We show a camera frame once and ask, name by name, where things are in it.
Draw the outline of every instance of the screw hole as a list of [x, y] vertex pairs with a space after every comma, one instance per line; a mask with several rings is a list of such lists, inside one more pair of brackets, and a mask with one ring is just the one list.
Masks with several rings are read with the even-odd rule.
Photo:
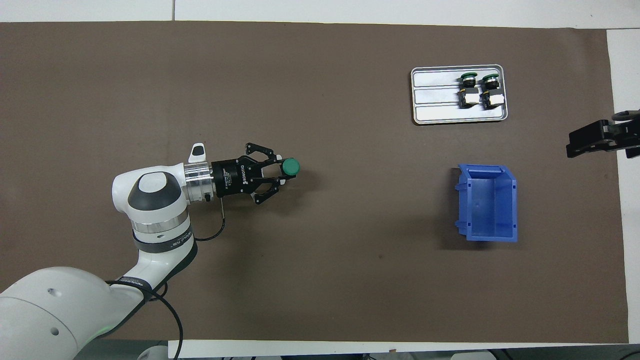
[[59, 290], [56, 290], [56, 289], [47, 289], [47, 293], [49, 293], [51, 296], [55, 296], [55, 297], [59, 297], [60, 295], [62, 295], [62, 293]]

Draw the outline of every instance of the white robotic arm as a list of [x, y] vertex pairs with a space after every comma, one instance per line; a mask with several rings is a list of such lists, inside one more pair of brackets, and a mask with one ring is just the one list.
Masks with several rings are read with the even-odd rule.
[[[267, 160], [249, 157], [253, 151]], [[264, 177], [262, 168], [274, 164], [282, 175]], [[188, 204], [234, 193], [261, 204], [299, 169], [295, 159], [252, 143], [245, 156], [208, 164], [204, 145], [196, 143], [186, 164], [120, 174], [113, 181], [113, 204], [131, 220], [138, 262], [111, 286], [68, 267], [38, 270], [11, 285], [0, 293], [0, 359], [73, 359], [91, 340], [127, 321], [196, 256]], [[263, 183], [271, 187], [256, 193]]]

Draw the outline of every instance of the metal tray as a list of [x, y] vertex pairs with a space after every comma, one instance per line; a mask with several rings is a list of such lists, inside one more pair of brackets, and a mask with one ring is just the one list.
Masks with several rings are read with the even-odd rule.
[[[461, 108], [458, 104], [460, 76], [476, 72], [476, 87], [481, 88], [483, 76], [497, 73], [504, 90], [504, 104], [486, 110], [482, 104]], [[418, 125], [455, 124], [460, 122], [500, 121], [507, 117], [507, 90], [504, 70], [500, 65], [463, 65], [417, 67], [411, 71], [413, 121]]]

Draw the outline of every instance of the brown mat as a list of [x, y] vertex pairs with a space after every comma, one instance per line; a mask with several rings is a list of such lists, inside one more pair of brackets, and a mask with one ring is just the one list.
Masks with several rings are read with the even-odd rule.
[[[167, 299], [186, 338], [627, 342], [615, 154], [569, 160], [612, 113], [604, 30], [345, 24], [0, 24], [0, 288], [136, 261], [119, 173], [245, 142], [300, 160], [266, 204], [226, 201]], [[416, 66], [499, 63], [509, 117], [416, 126]], [[457, 233], [458, 163], [507, 165], [520, 239]], [[196, 234], [218, 205], [191, 210]], [[115, 338], [175, 339], [161, 304]]]

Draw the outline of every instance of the blue storage box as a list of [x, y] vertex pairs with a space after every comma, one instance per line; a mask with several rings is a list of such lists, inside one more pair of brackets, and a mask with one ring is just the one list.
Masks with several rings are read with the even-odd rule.
[[456, 226], [470, 241], [518, 241], [516, 178], [502, 165], [458, 165]]

